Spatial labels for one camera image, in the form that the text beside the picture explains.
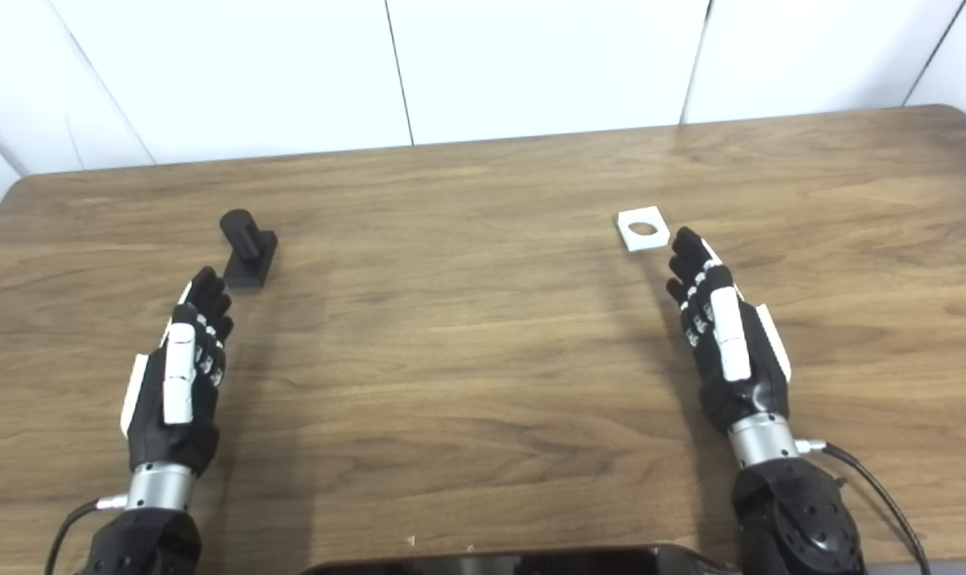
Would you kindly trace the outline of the black white robot left hand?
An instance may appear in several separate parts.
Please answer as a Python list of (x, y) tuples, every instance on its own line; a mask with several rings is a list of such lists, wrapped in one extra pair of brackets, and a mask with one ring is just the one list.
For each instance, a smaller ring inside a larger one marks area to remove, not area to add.
[(199, 477), (216, 456), (231, 305), (224, 278), (202, 267), (181, 292), (158, 347), (137, 355), (121, 412), (130, 469), (169, 462)]

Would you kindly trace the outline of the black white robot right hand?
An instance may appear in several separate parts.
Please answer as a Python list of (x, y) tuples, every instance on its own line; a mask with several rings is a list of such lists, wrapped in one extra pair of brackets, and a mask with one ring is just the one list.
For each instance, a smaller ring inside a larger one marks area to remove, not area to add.
[(792, 363), (764, 304), (746, 302), (728, 266), (691, 227), (680, 227), (666, 291), (678, 306), (699, 376), (703, 415), (721, 432), (756, 414), (789, 418)]

